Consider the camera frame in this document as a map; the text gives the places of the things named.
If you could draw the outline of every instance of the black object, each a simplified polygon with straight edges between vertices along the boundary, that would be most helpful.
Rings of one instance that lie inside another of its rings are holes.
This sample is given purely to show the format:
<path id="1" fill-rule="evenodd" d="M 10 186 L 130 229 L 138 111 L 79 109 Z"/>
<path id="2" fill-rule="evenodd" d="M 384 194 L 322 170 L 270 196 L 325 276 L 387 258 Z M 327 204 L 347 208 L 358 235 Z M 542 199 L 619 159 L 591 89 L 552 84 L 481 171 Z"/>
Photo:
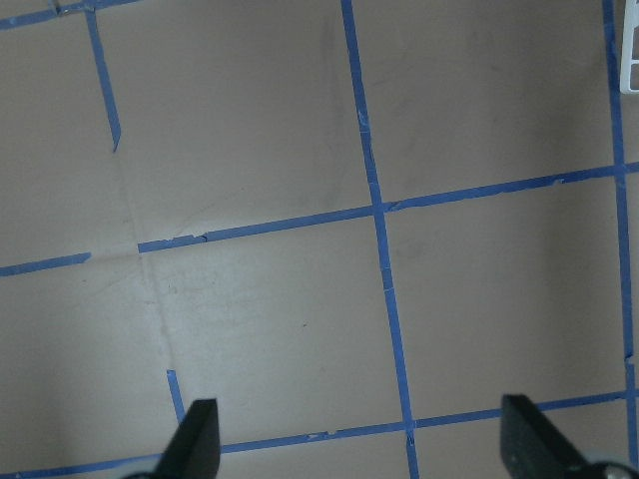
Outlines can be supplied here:
<path id="1" fill-rule="evenodd" d="M 218 402 L 199 399 L 191 404 L 155 470 L 126 479 L 215 479 L 220 453 Z"/>
<path id="2" fill-rule="evenodd" d="M 512 479 L 639 479 L 627 466 L 586 461 L 524 395 L 501 400 L 500 449 Z"/>

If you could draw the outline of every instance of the floor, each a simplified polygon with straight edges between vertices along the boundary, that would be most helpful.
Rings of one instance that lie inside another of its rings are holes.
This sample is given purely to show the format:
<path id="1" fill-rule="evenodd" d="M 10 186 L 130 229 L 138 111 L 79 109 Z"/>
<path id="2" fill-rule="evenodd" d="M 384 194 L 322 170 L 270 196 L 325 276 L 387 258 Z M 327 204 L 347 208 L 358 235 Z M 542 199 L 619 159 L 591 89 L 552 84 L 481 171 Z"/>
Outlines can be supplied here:
<path id="1" fill-rule="evenodd" d="M 222 479 L 506 478 L 506 392 L 636 464 L 622 18 L 3 0 L 0 479 L 120 477 L 200 397 Z"/>

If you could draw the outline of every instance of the beige floor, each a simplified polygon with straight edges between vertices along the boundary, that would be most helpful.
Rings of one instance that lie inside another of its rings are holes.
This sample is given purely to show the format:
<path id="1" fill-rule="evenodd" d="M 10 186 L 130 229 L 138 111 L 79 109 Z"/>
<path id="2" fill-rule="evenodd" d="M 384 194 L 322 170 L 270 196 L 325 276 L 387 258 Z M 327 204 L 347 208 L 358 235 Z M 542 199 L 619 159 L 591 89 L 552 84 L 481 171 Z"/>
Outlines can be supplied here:
<path id="1" fill-rule="evenodd" d="M 0 18 L 46 8 L 0 0 Z M 0 32 L 1 479 L 96 463 L 73 477 L 106 479 L 119 472 L 105 461 L 161 452 L 177 425 L 167 370 L 185 404 L 219 398 L 225 444 L 289 438 L 224 454 L 221 478 L 410 477 L 403 392 L 412 419 L 431 425 L 415 431 L 421 477 L 507 477 L 497 419 L 455 419 L 497 408 L 504 392 L 590 403 L 549 414 L 584 451 L 628 457 L 633 422 L 623 399 L 608 400 L 626 390 L 628 350 L 601 4 L 353 10 L 393 202 L 408 390 L 339 1 L 98 10 L 123 131 L 115 154 L 87 24 L 72 14 Z M 622 107 L 635 163 L 639 98 Z M 551 175 L 543 188 L 525 182 Z M 429 197 L 519 181 L 514 193 Z M 626 193 L 639 284 L 639 176 Z M 426 206 L 405 208 L 417 197 Z M 138 251 L 299 217 L 313 225 Z M 82 264 L 37 266 L 84 252 Z M 7 272 L 30 262 L 41 270 Z"/>

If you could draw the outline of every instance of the white plastic object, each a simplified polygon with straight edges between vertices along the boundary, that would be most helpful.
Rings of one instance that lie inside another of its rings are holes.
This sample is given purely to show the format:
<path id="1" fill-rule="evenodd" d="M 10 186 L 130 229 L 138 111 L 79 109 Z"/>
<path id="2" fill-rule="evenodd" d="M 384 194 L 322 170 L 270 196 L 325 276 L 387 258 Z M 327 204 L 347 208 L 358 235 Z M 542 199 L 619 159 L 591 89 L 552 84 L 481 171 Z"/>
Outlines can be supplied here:
<path id="1" fill-rule="evenodd" d="M 621 93 L 639 94 L 639 89 L 632 88 L 633 65 L 639 65 L 639 59 L 632 58 L 635 35 L 639 27 L 639 5 L 637 0 L 626 0 L 626 13 L 623 19 L 623 44 L 621 45 L 621 74 L 619 90 Z M 639 85 L 639 67 L 635 69 L 637 85 Z"/>

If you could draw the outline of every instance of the blue tape line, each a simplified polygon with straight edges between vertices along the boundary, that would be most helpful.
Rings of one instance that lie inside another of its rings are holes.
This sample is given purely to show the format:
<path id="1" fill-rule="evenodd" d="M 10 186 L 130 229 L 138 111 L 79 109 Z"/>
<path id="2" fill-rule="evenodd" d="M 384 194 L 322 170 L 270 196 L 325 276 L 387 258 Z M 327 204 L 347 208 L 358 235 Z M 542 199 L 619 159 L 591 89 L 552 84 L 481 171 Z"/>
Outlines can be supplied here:
<path id="1" fill-rule="evenodd" d="M 355 20 L 350 0 L 341 0 L 341 14 L 343 19 L 343 29 L 346 36 L 346 47 L 348 49 L 348 61 L 350 64 L 350 77 L 352 80 L 355 107 L 357 110 L 357 121 L 359 123 L 361 149 L 363 151 L 364 167 L 366 170 L 366 178 L 368 180 L 368 188 L 370 189 L 373 218 L 377 234 L 379 268 L 381 270 L 381 279 L 386 300 L 386 311 L 388 313 L 388 324 L 390 326 L 390 337 L 392 340 L 392 351 L 395 361 L 395 373 L 397 375 L 399 401 L 401 403 L 401 415 L 406 432 L 406 457 L 408 460 L 410 477 L 411 479 L 417 479 L 419 477 L 419 471 L 417 466 L 417 454 L 414 447 L 414 421 L 412 419 L 412 412 L 410 409 L 408 377 L 403 353 L 397 301 L 392 281 L 392 271 L 390 268 L 390 253 L 388 250 L 388 236 L 386 232 L 384 206 L 381 198 L 381 188 L 379 187 L 379 180 L 377 178 L 377 169 L 375 166 L 374 156 L 372 154 L 370 121 L 368 117 L 368 108 L 366 106 L 366 95 L 364 92 L 363 80 L 361 77 L 361 61 L 359 59 Z"/>
<path id="2" fill-rule="evenodd" d="M 12 266 L 2 266 L 0 267 L 0 277 L 15 276 L 16 274 L 25 274 L 27 272 L 52 269 L 54 267 L 70 266 L 72 264 L 81 264 L 90 257 L 91 254 L 89 252 L 80 252 L 69 256 L 52 257 L 50 259 L 42 259 L 40 261 L 23 262 L 22 264 L 14 264 Z"/>
<path id="3" fill-rule="evenodd" d="M 116 107 L 116 100 L 113 96 L 111 80 L 109 79 L 109 70 L 107 69 L 107 62 L 104 58 L 104 48 L 102 47 L 102 42 L 100 41 L 96 11 L 93 8 L 87 8 L 85 9 L 84 13 L 85 18 L 87 19 L 87 27 L 89 28 L 89 36 L 91 37 L 91 46 L 93 47 L 93 55 L 96 61 L 96 69 L 98 70 L 98 78 L 100 79 L 100 86 L 102 88 L 104 106 L 107 111 L 107 118 L 109 119 L 109 126 L 111 128 L 111 137 L 113 138 L 113 151 L 115 152 L 118 149 L 120 136 L 122 135 L 122 129 L 120 128 L 120 118 L 118 117 L 118 109 Z"/>
<path id="4" fill-rule="evenodd" d="M 90 3 L 90 6 L 91 8 L 95 8 L 96 10 L 102 10 L 104 8 L 125 5 L 128 3 L 136 3 L 140 1 L 142 0 L 94 0 Z M 69 5 L 64 5 L 63 10 L 60 13 L 62 15 L 66 15 L 68 13 L 83 12 L 86 9 L 85 5 L 85 2 L 77 2 Z M 58 12 L 51 8 L 38 12 L 27 13 L 24 15 L 16 15 L 13 17 L 0 19 L 0 30 L 11 30 L 14 28 L 26 27 L 28 25 L 35 25 L 36 23 L 54 20 L 56 18 L 58 18 Z"/>
<path id="5" fill-rule="evenodd" d="M 630 236 L 628 233 L 628 202 L 626 168 L 623 147 L 623 121 L 617 69 L 614 2 L 602 0 L 603 28 L 608 68 L 608 93 L 612 124 L 612 150 L 615 165 L 617 200 L 617 231 L 619 236 L 619 274 L 621 277 L 621 311 L 623 318 L 624 364 L 626 368 L 626 414 L 628 418 L 628 453 L 630 462 L 639 463 L 637 449 L 637 405 L 635 400 L 634 339 L 632 323 L 632 282 L 630 269 Z"/>
<path id="6" fill-rule="evenodd" d="M 149 242 L 141 242 L 138 244 L 138 251 L 151 252 L 160 249 L 169 249 L 172 247 L 188 246 L 192 244 L 200 244 L 203 242 L 213 242 L 221 240 L 229 240 L 232 238 L 250 237 L 253 235 L 261 235 L 264 233 L 281 232 L 284 230 L 294 230 L 297 228 L 311 227 L 326 223 L 342 222 L 345 220 L 355 220 L 365 218 L 372 215 L 372 207 L 353 208 L 350 210 L 341 210 L 339 212 L 322 213 L 319 215 L 310 215 L 308 217 L 292 218 L 290 220 L 281 220 L 278 222 L 262 223 L 260 225 L 250 225 L 248 227 L 229 228 L 227 230 L 218 230 L 216 232 L 208 232 L 198 237 L 178 237 L 173 239 L 160 239 Z"/>
<path id="7" fill-rule="evenodd" d="M 180 393 L 180 383 L 178 382 L 178 375 L 173 369 L 167 370 L 167 379 L 169 380 L 169 389 L 171 390 L 171 399 L 173 399 L 173 407 L 176 410 L 176 417 L 178 422 L 182 422 L 186 415 L 184 410 L 184 403 L 182 402 L 182 394 Z"/>
<path id="8" fill-rule="evenodd" d="M 596 178 L 612 177 L 614 173 L 615 169 L 612 166 L 592 168 L 578 172 L 560 173 L 558 175 L 549 175 L 547 177 L 532 178 L 529 180 L 519 180 L 486 187 L 468 188 L 466 190 L 409 198 L 399 202 L 386 203 L 384 207 L 388 213 L 398 212 L 407 208 L 430 207 L 444 203 L 460 202 L 462 200 L 492 197 L 505 193 L 516 193 L 537 188 L 552 187 L 554 185 L 565 185 Z"/>
<path id="9" fill-rule="evenodd" d="M 568 409 L 572 407 L 589 406 L 594 404 L 602 404 L 606 402 L 623 400 L 626 397 L 626 391 L 608 392 L 604 394 L 593 394 L 590 396 L 573 397 L 569 399 L 559 399 L 555 401 L 539 402 L 537 406 L 542 411 L 551 411 L 556 409 Z M 486 419 L 495 419 L 501 416 L 500 409 L 484 409 L 481 411 L 461 412 L 458 414 L 448 414 L 445 416 L 430 417 L 426 419 L 418 419 L 416 426 L 437 427 L 449 424 L 460 424 L 464 422 L 483 421 Z"/>
<path id="10" fill-rule="evenodd" d="M 280 437 L 276 439 L 265 439 L 262 441 L 242 442 L 238 444 L 228 444 L 222 446 L 224 454 L 234 452 L 255 451 L 258 449 L 269 449 L 273 447 L 293 446 L 297 444 L 309 444 L 314 442 L 331 441 L 334 439 L 346 439 L 349 437 L 359 437 L 371 434 L 384 434 L 388 432 L 403 431 L 403 423 L 393 422 L 390 424 L 379 424 L 376 426 L 355 427 L 343 429 L 336 432 L 317 432 L 315 434 L 300 434 L 297 436 Z"/>
<path id="11" fill-rule="evenodd" d="M 84 474 L 87 472 L 98 472 L 116 467 L 131 464 L 145 459 L 159 459 L 160 454 L 151 454 L 148 456 L 130 457 L 127 459 L 115 459 L 113 461 L 96 462 L 93 464 L 83 464 L 80 466 L 57 467 L 54 469 L 39 469 L 36 471 L 12 472 L 9 474 L 0 474 L 0 479 L 39 479 L 41 477 L 59 477 L 71 476 L 73 474 Z"/>

